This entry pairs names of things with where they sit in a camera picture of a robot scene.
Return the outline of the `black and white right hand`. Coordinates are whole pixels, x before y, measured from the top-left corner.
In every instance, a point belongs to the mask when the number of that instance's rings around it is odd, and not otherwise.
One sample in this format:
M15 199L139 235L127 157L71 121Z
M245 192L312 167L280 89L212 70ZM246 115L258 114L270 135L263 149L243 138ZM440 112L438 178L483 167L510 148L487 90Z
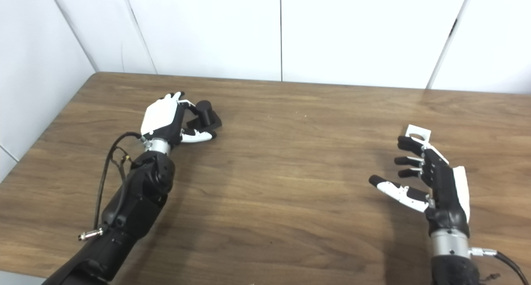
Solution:
M428 141L410 136L399 136L397 147L416 155L395 158L399 166L408 166L397 174L400 178L421 179L430 192L404 186L378 175L369 177L369 183L380 192L402 205L425 214L429 234L440 229L455 229L470 238L470 204L463 167L452 168L448 160Z

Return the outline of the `black and white left hand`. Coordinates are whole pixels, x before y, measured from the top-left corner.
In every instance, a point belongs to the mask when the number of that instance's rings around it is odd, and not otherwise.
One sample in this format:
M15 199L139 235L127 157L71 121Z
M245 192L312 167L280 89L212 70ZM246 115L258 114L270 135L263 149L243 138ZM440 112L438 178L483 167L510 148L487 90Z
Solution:
M174 148L181 143L206 142L217 137L221 120L208 100L194 104L184 92L169 93L147 107L140 133L154 145L164 141Z

